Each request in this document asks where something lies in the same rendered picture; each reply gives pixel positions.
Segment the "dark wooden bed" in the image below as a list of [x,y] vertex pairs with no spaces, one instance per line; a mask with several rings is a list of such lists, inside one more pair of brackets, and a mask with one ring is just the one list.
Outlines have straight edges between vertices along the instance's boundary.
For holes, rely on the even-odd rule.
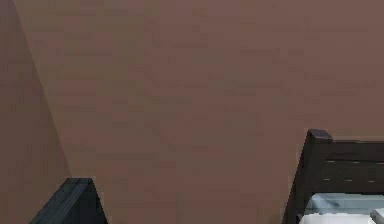
[[315,193],[384,195],[384,141],[334,140],[309,129],[281,224],[299,224]]

